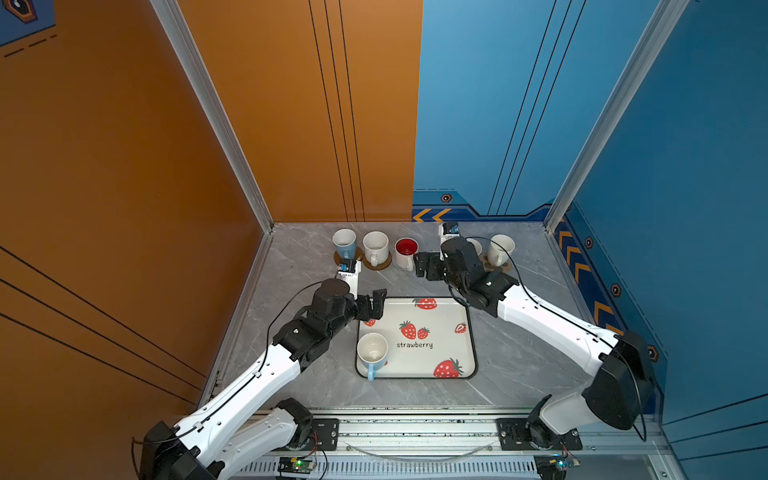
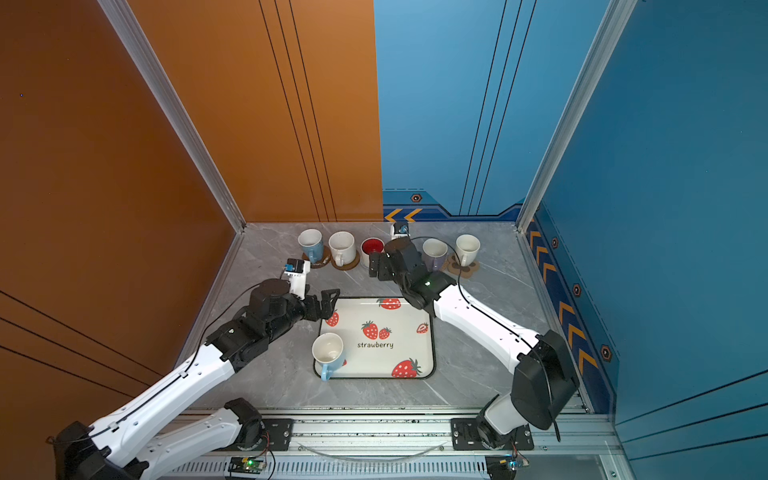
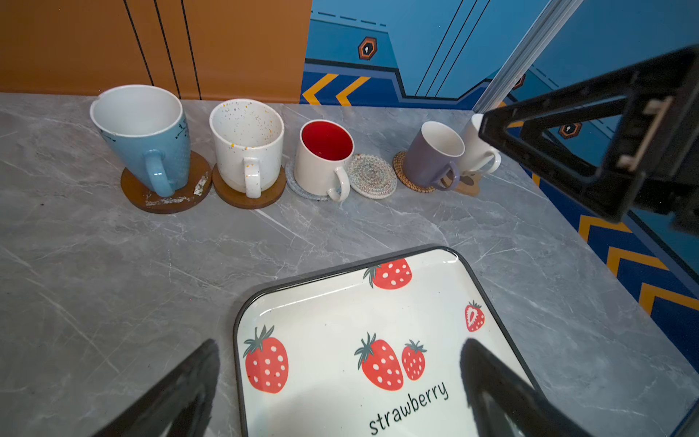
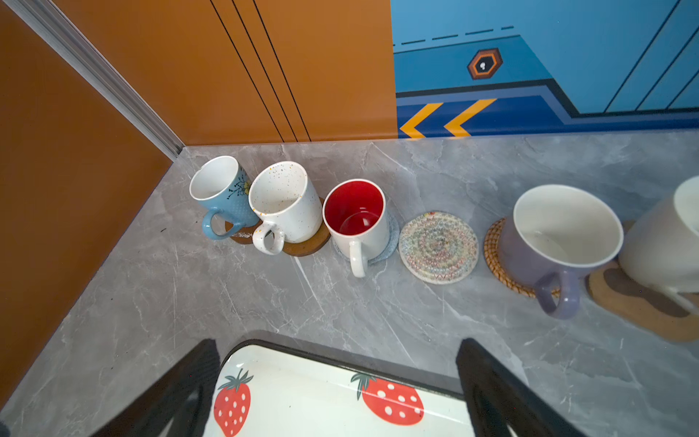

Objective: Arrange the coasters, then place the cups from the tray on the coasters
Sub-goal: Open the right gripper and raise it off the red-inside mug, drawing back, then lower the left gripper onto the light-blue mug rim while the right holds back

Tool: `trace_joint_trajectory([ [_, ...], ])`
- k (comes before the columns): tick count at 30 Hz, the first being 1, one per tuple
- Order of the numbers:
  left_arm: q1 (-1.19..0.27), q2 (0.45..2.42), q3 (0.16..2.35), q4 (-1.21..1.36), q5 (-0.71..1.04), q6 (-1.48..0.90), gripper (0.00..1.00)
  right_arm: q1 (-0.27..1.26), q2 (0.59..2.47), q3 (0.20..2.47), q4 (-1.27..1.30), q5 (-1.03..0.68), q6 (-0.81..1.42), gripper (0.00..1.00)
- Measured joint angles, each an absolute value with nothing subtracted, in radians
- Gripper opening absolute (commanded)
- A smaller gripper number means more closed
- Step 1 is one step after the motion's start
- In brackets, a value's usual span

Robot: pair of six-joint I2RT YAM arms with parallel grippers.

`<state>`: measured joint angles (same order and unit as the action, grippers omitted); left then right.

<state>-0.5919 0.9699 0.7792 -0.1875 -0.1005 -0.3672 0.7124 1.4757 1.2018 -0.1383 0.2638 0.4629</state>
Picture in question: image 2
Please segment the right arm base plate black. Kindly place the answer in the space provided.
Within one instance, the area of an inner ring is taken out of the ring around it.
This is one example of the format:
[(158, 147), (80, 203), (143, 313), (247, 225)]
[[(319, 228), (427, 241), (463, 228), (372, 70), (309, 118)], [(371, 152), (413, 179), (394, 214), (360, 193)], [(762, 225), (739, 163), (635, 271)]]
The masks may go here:
[(453, 418), (450, 420), (451, 439), (456, 451), (496, 450), (532, 451), (535, 448), (533, 435), (528, 425), (516, 428), (496, 442), (483, 440), (474, 418)]

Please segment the purple handled mug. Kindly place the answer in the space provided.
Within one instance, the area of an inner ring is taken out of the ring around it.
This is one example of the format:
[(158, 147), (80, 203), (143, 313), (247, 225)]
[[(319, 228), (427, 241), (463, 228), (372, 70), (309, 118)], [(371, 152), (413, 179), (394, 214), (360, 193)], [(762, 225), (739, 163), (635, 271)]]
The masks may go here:
[(448, 256), (448, 245), (436, 238), (428, 238), (422, 245), (422, 259), (431, 272), (440, 271)]

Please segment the light blue mug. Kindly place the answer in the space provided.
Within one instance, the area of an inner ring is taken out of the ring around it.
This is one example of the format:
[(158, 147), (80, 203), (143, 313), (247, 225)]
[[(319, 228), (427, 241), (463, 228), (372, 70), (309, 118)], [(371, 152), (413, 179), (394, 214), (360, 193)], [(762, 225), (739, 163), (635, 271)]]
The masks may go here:
[(346, 362), (344, 341), (335, 333), (319, 335), (313, 342), (311, 352), (320, 365), (320, 378), (328, 381)]

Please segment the paw shaped wooden coaster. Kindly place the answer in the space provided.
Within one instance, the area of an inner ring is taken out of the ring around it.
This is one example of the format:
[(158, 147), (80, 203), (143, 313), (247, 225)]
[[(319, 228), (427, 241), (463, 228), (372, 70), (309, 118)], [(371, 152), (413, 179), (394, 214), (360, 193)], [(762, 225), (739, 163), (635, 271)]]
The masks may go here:
[(449, 267), (454, 275), (461, 276), (462, 278), (471, 278), (472, 275), (480, 268), (479, 263), (476, 261), (473, 261), (468, 265), (462, 265), (455, 256), (451, 257), (451, 263)]

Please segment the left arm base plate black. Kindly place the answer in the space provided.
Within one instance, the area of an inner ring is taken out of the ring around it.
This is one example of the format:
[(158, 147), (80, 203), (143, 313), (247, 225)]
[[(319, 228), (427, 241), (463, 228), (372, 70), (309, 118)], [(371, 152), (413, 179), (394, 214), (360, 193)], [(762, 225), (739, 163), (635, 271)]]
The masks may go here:
[(289, 450), (293, 436), (294, 420), (291, 418), (266, 418), (262, 420), (262, 429), (253, 451), (256, 453), (285, 452)]

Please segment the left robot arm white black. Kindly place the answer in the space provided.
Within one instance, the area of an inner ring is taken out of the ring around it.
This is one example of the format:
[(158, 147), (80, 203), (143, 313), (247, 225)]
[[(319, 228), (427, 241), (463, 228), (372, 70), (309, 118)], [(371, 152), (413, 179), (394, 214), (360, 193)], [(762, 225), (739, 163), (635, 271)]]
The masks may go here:
[(195, 353), (142, 394), (90, 425), (75, 421), (50, 438), (59, 479), (159, 479), (206, 453), (255, 446), (264, 429), (247, 400), (170, 433), (162, 430), (197, 399), (264, 354), (300, 321), (335, 313), (338, 289), (312, 295), (303, 281), (268, 279), (227, 322), (209, 330)]

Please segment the red interior mug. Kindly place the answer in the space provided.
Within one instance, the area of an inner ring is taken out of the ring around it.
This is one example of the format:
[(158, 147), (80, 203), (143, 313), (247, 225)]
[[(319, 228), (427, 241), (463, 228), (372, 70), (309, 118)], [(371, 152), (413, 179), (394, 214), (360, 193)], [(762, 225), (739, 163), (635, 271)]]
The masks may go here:
[(369, 237), (361, 243), (361, 262), (365, 268), (370, 265), (370, 255), (372, 253), (382, 253), (385, 243), (376, 237)]

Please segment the white speckled mug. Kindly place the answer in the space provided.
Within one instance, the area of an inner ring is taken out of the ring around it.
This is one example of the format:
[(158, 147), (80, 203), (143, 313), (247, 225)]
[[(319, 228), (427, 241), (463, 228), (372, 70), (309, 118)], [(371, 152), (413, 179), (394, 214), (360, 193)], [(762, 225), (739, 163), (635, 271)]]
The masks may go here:
[(334, 233), (328, 241), (332, 258), (336, 258), (341, 265), (351, 262), (357, 251), (355, 237), (348, 231)]

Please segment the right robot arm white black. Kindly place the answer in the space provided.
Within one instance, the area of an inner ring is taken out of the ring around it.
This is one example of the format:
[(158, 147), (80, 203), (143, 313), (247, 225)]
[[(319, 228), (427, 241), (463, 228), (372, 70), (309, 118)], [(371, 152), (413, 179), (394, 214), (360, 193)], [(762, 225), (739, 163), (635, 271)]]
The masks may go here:
[(397, 237), (374, 253), (369, 275), (394, 282), (411, 306), (461, 330), (511, 372), (511, 391), (490, 400), (475, 419), (486, 447), (504, 447), (527, 425), (540, 430), (557, 426), (558, 415), (580, 387), (560, 334), (539, 334), (476, 301), (458, 278), (430, 270), (409, 236)]

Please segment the light brown wooden round coaster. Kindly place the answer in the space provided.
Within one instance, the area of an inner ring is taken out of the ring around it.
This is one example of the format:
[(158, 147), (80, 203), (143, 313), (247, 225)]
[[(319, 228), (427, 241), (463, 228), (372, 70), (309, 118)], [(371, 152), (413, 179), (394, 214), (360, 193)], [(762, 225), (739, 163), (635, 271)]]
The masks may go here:
[(335, 269), (337, 269), (337, 270), (340, 270), (340, 271), (349, 271), (349, 270), (352, 270), (352, 269), (354, 269), (355, 267), (357, 267), (359, 263), (360, 263), (360, 252), (359, 252), (359, 251), (356, 251), (356, 252), (355, 252), (355, 257), (354, 257), (354, 259), (353, 259), (351, 262), (349, 262), (349, 263), (346, 263), (346, 264), (344, 264), (344, 265), (341, 265), (341, 264), (339, 264), (339, 263), (337, 262), (336, 258), (332, 258), (332, 259), (331, 259), (331, 264), (332, 264), (332, 266), (333, 266)]

